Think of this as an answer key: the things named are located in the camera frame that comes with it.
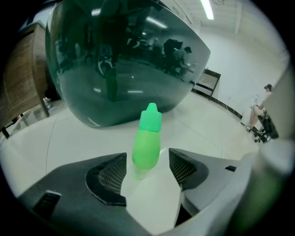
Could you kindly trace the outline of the wooden vanity cabinet with sink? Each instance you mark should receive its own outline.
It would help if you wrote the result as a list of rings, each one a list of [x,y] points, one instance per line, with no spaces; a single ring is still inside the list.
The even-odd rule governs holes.
[[[9,138],[5,126],[27,110],[40,105],[49,116],[43,100],[51,82],[45,33],[41,21],[23,28],[0,73],[0,132],[5,138]]]

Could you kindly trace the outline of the green plastic bottle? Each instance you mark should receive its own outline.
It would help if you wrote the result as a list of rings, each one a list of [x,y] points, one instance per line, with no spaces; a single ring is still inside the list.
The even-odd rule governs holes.
[[[141,112],[138,131],[132,149],[135,179],[142,180],[158,163],[162,114],[155,103]]]

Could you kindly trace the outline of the ceiling light strip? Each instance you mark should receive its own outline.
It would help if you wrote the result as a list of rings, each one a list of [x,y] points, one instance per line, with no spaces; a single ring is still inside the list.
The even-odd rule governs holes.
[[[200,0],[208,20],[214,20],[210,0]]]

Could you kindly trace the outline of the black office chair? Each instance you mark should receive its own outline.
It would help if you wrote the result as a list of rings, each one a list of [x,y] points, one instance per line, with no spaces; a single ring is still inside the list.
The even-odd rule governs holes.
[[[264,111],[263,116],[259,115],[258,120],[261,123],[260,130],[246,127],[248,133],[253,133],[255,143],[265,143],[270,141],[271,139],[277,139],[279,137],[275,125],[267,111]]]

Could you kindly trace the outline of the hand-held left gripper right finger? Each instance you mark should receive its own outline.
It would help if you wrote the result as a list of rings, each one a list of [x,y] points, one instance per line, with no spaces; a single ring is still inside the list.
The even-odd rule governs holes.
[[[190,218],[179,228],[226,228],[248,184],[248,156],[220,159],[169,149],[169,168]]]

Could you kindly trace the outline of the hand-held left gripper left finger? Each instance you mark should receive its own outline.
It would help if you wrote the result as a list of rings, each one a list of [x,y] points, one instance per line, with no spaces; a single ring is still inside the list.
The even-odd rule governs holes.
[[[62,165],[18,200],[65,236],[148,236],[120,194],[126,161],[116,153]]]

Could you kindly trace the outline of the dark green oval bathtub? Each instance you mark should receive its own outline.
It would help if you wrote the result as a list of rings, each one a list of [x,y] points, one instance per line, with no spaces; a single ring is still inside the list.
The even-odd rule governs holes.
[[[87,126],[138,120],[150,103],[174,109],[201,77],[210,49],[158,0],[62,0],[46,27],[52,81]]]

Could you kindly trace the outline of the black metal rack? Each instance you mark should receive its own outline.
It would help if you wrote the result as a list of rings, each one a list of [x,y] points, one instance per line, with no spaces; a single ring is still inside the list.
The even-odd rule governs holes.
[[[208,100],[214,100],[213,94],[220,78],[221,74],[205,69],[191,91],[207,98]]]

